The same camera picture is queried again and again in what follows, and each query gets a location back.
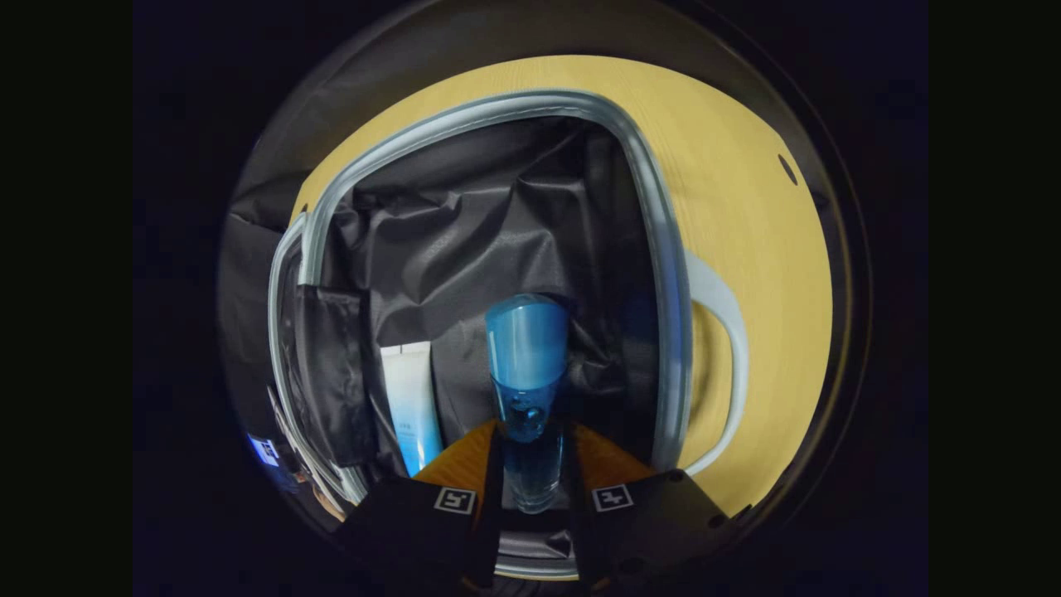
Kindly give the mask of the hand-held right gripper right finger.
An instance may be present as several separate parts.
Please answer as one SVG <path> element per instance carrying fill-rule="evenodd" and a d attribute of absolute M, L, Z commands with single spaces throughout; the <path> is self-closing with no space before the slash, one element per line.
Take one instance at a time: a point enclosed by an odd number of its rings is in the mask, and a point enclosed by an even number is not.
<path fill-rule="evenodd" d="M 567 424 L 567 492 L 582 595 L 678 595 L 732 544 L 732 519 L 685 471 L 581 424 Z"/>

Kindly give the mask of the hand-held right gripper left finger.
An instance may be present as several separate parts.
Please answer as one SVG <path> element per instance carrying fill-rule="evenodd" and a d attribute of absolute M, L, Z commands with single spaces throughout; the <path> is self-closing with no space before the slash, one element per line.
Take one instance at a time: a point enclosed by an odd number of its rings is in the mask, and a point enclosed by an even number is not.
<path fill-rule="evenodd" d="M 480 596 L 492 592 L 501 539 L 499 420 L 448 446 L 412 478 L 377 482 L 335 541 L 371 596 Z"/>

